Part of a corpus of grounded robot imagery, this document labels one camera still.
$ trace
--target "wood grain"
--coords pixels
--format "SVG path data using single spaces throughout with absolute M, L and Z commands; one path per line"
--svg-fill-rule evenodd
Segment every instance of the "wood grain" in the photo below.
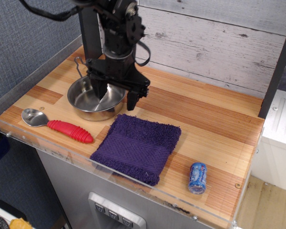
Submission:
M 141 0 L 140 6 L 286 36 L 286 0 Z
M 34 86 L 27 92 L 27 95 L 49 104 L 55 104 L 62 97 L 62 94 L 50 91 L 40 86 Z
M 73 61 L 76 55 L 83 56 L 82 47 L 4 112 L 0 128 L 69 163 L 94 171 L 88 158 L 106 137 L 114 118 L 89 122 L 79 118 L 69 104 L 67 91 L 79 78 Z M 138 69 L 151 80 L 150 93 L 133 111 L 124 106 L 121 113 L 179 126 L 182 134 L 154 188 L 142 188 L 142 184 L 122 176 L 110 175 L 108 179 L 137 189 L 136 192 L 166 203 L 181 214 L 198 214 L 203 222 L 228 228 L 243 190 L 235 188 L 235 183 L 245 183 L 263 126 L 264 120 L 257 117 L 262 100 L 148 67 Z M 27 126 L 21 120 L 21 111 L 40 107 L 49 120 L 83 127 L 92 134 L 94 142 L 83 144 L 46 126 Z M 207 189 L 202 195 L 194 195 L 187 188 L 189 168 L 196 161 L 206 163 L 208 168 Z
M 264 97 L 285 36 L 145 7 L 140 15 L 153 67 Z

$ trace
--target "spoon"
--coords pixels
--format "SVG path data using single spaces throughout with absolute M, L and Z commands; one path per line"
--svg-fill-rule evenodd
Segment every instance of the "spoon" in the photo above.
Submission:
M 93 137 L 83 128 L 62 122 L 62 121 L 49 121 L 47 116 L 38 110 L 35 109 L 25 109 L 22 111 L 21 117 L 23 121 L 29 126 L 42 126 L 46 125 L 53 130 L 57 130 L 76 141 L 83 143 L 91 143 L 93 142 Z

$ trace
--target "red spoon handle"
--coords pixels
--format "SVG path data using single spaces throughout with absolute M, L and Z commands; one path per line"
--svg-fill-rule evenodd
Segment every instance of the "red spoon handle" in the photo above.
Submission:
M 73 125 L 62 121 L 52 120 L 47 123 L 47 126 L 53 130 L 57 130 L 76 141 L 83 143 L 93 142 L 93 137 L 88 131 L 84 130 L 80 126 Z

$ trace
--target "white wood panel wall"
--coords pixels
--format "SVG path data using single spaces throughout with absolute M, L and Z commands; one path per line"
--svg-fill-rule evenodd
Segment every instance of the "white wood panel wall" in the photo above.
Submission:
M 151 67 L 265 96 L 286 38 L 286 0 L 140 0 L 139 15 Z M 147 54 L 138 47 L 136 56 Z
M 140 0 L 140 5 L 286 36 L 286 0 Z

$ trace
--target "wooden tabletop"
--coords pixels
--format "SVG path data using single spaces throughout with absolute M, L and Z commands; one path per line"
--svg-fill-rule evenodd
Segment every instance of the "wooden tabletop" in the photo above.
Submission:
M 37 148 L 40 141 L 44 141 L 89 158 L 105 138 L 114 118 L 86 121 L 79 118 L 69 104 L 67 91 L 79 79 L 73 61 L 77 56 L 84 59 L 82 47 L 6 110 L 0 116 L 1 130 L 12 131 L 19 140 L 31 138 L 31 145 Z M 85 75 L 84 65 L 80 65 L 80 70 Z M 258 118 L 262 99 L 148 67 L 138 67 L 138 70 L 151 81 L 150 92 L 133 111 L 127 111 L 124 100 L 121 113 L 172 124 L 182 130 L 160 182 L 149 194 L 174 204 L 173 198 L 161 194 L 168 193 L 182 200 L 177 207 L 182 213 L 197 215 L 216 227 L 227 228 L 226 221 L 231 222 L 235 215 L 264 123 L 264 119 Z M 26 108 L 42 110 L 50 120 L 79 125 L 89 131 L 95 141 L 83 144 L 46 126 L 30 127 L 21 119 Z M 187 188 L 189 169 L 194 162 L 203 162 L 208 169 L 206 192 L 202 195 L 194 195 Z

